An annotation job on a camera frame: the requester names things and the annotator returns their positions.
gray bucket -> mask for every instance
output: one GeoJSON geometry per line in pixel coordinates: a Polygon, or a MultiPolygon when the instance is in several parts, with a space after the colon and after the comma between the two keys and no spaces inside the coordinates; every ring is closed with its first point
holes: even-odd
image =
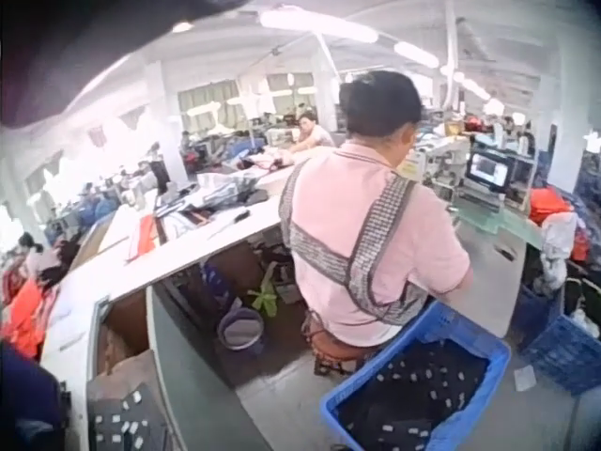
{"type": "Polygon", "coordinates": [[[264,348],[264,331],[261,315],[256,310],[242,307],[223,317],[217,327],[217,336],[229,350],[260,354],[264,348]]]}

stool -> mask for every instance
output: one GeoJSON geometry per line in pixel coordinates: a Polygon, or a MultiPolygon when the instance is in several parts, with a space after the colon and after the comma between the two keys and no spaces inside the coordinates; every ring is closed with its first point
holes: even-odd
{"type": "Polygon", "coordinates": [[[343,343],[329,333],[319,319],[308,316],[303,324],[303,334],[316,357],[314,374],[328,376],[332,371],[348,376],[360,369],[377,351],[377,348],[359,348],[343,343]],[[355,363],[353,370],[343,368],[344,363],[355,363]]]}

checkered apron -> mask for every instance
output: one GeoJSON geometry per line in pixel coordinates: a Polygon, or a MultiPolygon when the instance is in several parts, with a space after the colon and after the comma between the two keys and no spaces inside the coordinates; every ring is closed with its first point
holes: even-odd
{"type": "Polygon", "coordinates": [[[376,300],[372,284],[376,268],[403,217],[415,182],[394,172],[394,177],[369,209],[351,255],[342,256],[292,221],[294,188],[303,167],[304,163],[295,167],[280,200],[284,244],[296,257],[332,282],[345,287],[357,308],[374,317],[369,322],[406,325],[421,311],[428,297],[427,291],[407,282],[396,302],[381,304],[376,300]]]}

blue plastic crate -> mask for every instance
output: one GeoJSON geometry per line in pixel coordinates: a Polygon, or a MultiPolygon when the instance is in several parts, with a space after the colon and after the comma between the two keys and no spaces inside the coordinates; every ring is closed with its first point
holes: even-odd
{"type": "MultiPolygon", "coordinates": [[[[517,308],[528,311],[536,296],[522,287],[517,308]]],[[[545,303],[532,316],[519,346],[520,354],[573,396],[601,385],[601,341],[583,331],[563,313],[563,295],[545,303]]]]}
{"type": "Polygon", "coordinates": [[[497,390],[511,357],[511,351],[502,340],[461,316],[452,308],[438,302],[432,303],[412,325],[408,326],[391,345],[373,360],[322,398],[321,414],[328,425],[342,436],[352,449],[362,450],[338,422],[338,406],[374,378],[381,368],[395,356],[401,354],[415,340],[431,343],[446,338],[452,339],[472,354],[490,361],[485,378],[470,403],[462,411],[454,413],[434,429],[426,448],[427,451],[456,449],[470,434],[497,390]]]}

woman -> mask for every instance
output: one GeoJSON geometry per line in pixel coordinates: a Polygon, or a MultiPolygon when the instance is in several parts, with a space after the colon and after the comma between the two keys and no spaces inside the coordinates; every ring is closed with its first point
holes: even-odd
{"type": "Polygon", "coordinates": [[[61,264],[53,249],[44,250],[44,247],[36,243],[27,232],[19,238],[19,245],[26,252],[23,264],[26,277],[36,280],[42,271],[59,267],[61,264]]]}
{"type": "Polygon", "coordinates": [[[410,79],[367,73],[341,87],[341,107],[350,139],[296,167],[280,215],[314,321],[371,348],[398,334],[428,293],[456,299],[470,284],[470,259],[445,204],[395,171],[422,114],[410,79]]]}
{"type": "Polygon", "coordinates": [[[330,134],[317,124],[317,119],[312,112],[307,111],[299,116],[299,126],[299,142],[289,149],[290,152],[302,152],[317,146],[335,147],[330,134]]]}

